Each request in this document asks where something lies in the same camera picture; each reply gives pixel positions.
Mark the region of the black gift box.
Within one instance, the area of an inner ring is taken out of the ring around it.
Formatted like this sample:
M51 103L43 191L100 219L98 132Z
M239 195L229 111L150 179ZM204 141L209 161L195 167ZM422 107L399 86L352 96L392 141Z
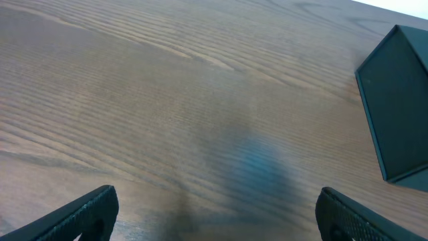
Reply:
M427 31L395 25L355 76L383 179L427 191Z

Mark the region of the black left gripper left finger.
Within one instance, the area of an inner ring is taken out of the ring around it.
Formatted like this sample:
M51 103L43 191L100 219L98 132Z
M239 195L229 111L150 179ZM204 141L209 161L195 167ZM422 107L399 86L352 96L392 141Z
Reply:
M119 211L112 185L103 185L1 237L2 241L109 241Z

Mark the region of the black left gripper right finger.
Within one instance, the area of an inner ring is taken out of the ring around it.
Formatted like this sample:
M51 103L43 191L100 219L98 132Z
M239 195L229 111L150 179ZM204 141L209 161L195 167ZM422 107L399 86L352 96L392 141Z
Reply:
M323 241L427 241L331 187L323 187L315 208Z

